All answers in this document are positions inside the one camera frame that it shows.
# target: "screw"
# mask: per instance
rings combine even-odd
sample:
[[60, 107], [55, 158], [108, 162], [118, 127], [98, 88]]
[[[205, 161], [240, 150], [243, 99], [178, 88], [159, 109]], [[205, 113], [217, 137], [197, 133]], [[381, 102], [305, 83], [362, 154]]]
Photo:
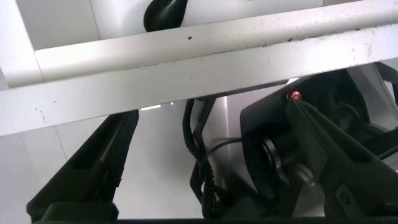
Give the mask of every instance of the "screw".
[[349, 205], [349, 196], [346, 192], [340, 194], [340, 199], [344, 204]]

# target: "red light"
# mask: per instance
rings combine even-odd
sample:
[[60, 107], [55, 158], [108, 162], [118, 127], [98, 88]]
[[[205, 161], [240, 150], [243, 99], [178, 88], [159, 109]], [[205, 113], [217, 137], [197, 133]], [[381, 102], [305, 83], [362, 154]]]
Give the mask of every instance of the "red light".
[[301, 100], [301, 92], [299, 91], [293, 91], [290, 96], [290, 99], [296, 99], [296, 100]]

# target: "black cable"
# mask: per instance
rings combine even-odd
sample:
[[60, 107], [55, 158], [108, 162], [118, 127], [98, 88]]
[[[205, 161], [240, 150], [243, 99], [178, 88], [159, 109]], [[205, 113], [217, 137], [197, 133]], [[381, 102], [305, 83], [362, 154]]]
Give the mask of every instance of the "black cable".
[[[205, 150], [200, 150], [196, 145], [192, 130], [191, 130], [191, 113], [195, 100], [187, 100], [187, 104], [185, 105], [184, 116], [182, 119], [182, 131], [184, 136], [185, 145], [191, 154], [195, 157], [197, 162], [202, 161], [205, 156]], [[203, 161], [202, 165], [203, 169], [203, 194], [201, 195], [201, 207], [202, 207], [202, 215], [204, 218], [213, 218], [212, 209], [214, 206], [214, 202], [216, 200], [215, 195], [215, 183], [214, 183], [214, 175], [213, 169], [211, 168], [210, 163], [207, 159]]]
[[204, 156], [204, 158], [200, 161], [199, 163], [199, 174], [200, 174], [200, 178], [202, 178], [202, 167], [203, 167], [203, 163], [205, 161], [208, 161], [209, 157], [219, 148], [224, 147], [228, 144], [232, 144], [232, 143], [237, 143], [237, 142], [242, 142], [241, 138], [231, 138], [225, 142], [222, 142], [218, 145], [216, 145], [215, 147], [213, 147], [212, 149], [210, 149], [207, 154]]

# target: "black mechanism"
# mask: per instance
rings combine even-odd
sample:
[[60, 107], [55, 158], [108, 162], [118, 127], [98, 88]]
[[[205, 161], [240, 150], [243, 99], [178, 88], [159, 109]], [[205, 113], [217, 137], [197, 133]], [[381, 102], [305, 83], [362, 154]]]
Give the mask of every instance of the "black mechanism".
[[145, 14], [147, 32], [173, 29], [181, 26], [188, 0], [153, 0]]
[[[376, 66], [381, 77], [397, 83], [398, 74], [383, 64]], [[241, 222], [235, 218], [245, 218], [247, 223], [327, 223], [326, 218], [343, 223], [398, 222], [398, 174], [380, 160], [398, 151], [398, 130], [371, 124], [369, 105], [347, 70], [302, 78], [253, 103], [241, 112], [241, 138], [206, 149], [202, 132], [211, 109], [217, 97], [232, 93], [198, 99], [201, 109], [194, 131], [194, 99], [187, 100], [182, 119], [185, 144], [196, 159], [190, 186], [205, 219], [228, 223]], [[32, 222], [203, 222], [117, 220], [112, 201], [138, 117], [136, 110], [109, 116], [28, 203]], [[215, 184], [208, 158], [236, 142], [242, 142], [254, 189], [234, 173], [228, 189]], [[303, 189], [315, 183], [325, 198], [326, 218], [292, 218]]]
[[115, 221], [113, 196], [138, 117], [135, 110], [106, 118], [27, 204], [32, 222]]

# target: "white metal bar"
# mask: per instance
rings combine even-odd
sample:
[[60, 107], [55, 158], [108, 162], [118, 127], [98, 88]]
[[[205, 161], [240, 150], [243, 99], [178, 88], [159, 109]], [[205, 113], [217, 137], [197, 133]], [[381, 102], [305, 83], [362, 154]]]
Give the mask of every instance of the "white metal bar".
[[398, 24], [0, 91], [0, 135], [398, 57]]
[[0, 1], [0, 67], [10, 87], [43, 82], [16, 0]]
[[46, 81], [137, 68], [398, 22], [398, 0], [371, 0], [36, 51]]

